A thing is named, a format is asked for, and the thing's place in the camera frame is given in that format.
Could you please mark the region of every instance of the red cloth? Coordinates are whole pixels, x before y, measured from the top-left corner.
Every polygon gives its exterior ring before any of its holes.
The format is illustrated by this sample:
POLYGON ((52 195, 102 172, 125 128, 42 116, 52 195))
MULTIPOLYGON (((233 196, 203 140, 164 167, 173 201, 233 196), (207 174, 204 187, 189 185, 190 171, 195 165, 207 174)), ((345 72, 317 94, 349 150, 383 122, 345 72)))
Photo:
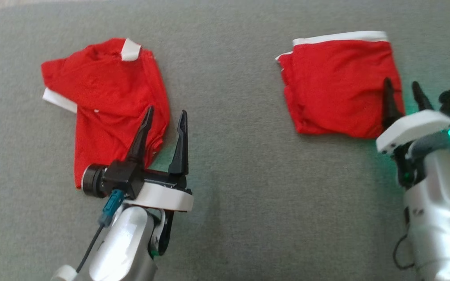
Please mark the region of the red cloth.
POLYGON ((383 132, 386 77, 395 87, 398 109, 404 112, 400 76, 384 32, 349 32, 296 39, 293 44, 293 51, 277 60, 298 133, 378 137, 383 132))
POLYGON ((160 150, 170 122, 163 79, 150 50, 134 61, 121 60, 126 39, 87 46, 41 66, 45 85, 77 104, 75 185, 92 163, 123 160, 150 105, 154 119, 145 147, 145 167, 160 150))

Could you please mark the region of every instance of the white trim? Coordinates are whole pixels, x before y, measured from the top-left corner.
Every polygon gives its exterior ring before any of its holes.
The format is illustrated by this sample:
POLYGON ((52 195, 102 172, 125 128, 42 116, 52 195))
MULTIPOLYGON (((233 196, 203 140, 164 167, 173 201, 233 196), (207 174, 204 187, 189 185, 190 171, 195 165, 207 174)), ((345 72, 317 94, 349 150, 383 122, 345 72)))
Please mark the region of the white trim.
POLYGON ((43 100, 53 103, 54 105, 58 105, 59 107, 69 110, 70 112, 77 113, 77 104, 60 95, 56 91, 46 88, 45 93, 43 94, 43 100))
POLYGON ((124 62, 133 62, 138 59, 140 54, 141 45, 133 42, 131 39, 126 38, 123 49, 121 50, 121 60, 124 62))
POLYGON ((383 31, 356 31, 339 34, 323 35, 311 38, 298 38, 293 40, 293 46, 300 44, 316 44, 335 40, 361 40, 369 42, 388 42, 386 32, 383 31))
POLYGON ((289 54, 291 54, 291 53, 293 53, 293 51, 287 52, 287 53, 281 53, 280 55, 278 55, 278 56, 275 58, 275 60, 276 60, 276 61, 279 61, 279 58, 280 58, 281 55, 289 55, 289 54))

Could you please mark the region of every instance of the cable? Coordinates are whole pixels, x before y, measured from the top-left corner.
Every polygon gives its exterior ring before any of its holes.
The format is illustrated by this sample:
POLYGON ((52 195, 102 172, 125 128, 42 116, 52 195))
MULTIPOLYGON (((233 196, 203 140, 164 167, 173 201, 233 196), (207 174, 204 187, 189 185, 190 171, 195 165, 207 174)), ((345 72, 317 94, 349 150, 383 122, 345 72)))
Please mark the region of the cable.
POLYGON ((93 239, 91 240, 91 243, 89 244, 89 247, 86 250, 86 253, 84 254, 84 257, 82 258, 81 263, 79 264, 79 266, 77 267, 75 272, 79 273, 79 271, 82 269, 82 266, 86 262, 86 259, 88 258, 89 253, 91 252, 91 249, 93 249, 93 245, 95 245, 96 239, 98 239, 98 236, 100 235, 100 232, 102 231, 102 229, 104 229, 104 227, 105 227, 105 224, 100 224, 100 227, 96 231, 95 236, 93 236, 93 239))
POLYGON ((395 249, 393 249, 393 262, 395 263, 395 266, 400 270, 408 270, 408 269, 414 267, 414 263, 410 263, 409 265, 400 265, 397 261, 398 247, 400 246, 400 243, 404 242, 405 239, 407 239, 407 234, 404 234, 404 236, 402 236, 398 240, 397 244, 395 244, 395 249))

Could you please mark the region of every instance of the gray couch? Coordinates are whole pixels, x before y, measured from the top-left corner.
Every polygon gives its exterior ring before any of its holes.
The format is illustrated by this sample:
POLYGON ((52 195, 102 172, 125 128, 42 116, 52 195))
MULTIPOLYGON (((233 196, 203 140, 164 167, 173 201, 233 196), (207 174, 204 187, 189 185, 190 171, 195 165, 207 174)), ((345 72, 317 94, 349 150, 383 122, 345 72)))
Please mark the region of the gray couch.
MULTIPOLYGON (((40 64, 111 37, 141 43, 159 62, 173 123, 155 168, 171 161, 175 121, 189 112, 195 205, 175 216, 157 280, 413 280, 391 259, 405 231, 393 163, 371 140, 296 134, 274 61, 297 37, 354 30, 388 33, 409 112, 413 80, 433 100, 450 88, 445 0, 113 0, 0 11, 0 281, 48 280, 77 266, 95 233, 105 201, 73 187, 75 115, 41 100, 40 64)), ((399 258, 411 260, 406 245, 399 258)))

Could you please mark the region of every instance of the silver robot arm segment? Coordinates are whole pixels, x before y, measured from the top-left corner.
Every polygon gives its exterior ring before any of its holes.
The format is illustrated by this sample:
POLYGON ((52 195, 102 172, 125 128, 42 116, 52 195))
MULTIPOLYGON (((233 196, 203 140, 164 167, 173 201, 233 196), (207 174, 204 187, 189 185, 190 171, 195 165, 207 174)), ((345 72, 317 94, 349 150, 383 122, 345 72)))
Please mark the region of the silver robot arm segment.
POLYGON ((179 138, 168 172, 144 169, 143 155, 154 108, 150 107, 125 160, 110 165, 91 164, 82 177, 82 190, 89 196, 109 196, 98 229, 81 264, 60 268, 53 281, 72 281, 81 270, 100 231, 112 227, 94 254, 89 267, 93 281, 151 281, 157 266, 155 256, 168 248, 175 212, 189 212, 192 191, 189 173, 187 113, 178 123, 179 138))
POLYGON ((419 84, 413 83, 420 112, 396 114, 396 105, 386 96, 384 121, 389 124, 377 139, 377 149, 392 156, 398 182, 405 188, 405 222, 418 280, 450 280, 450 91, 441 96, 442 112, 435 112, 419 84))

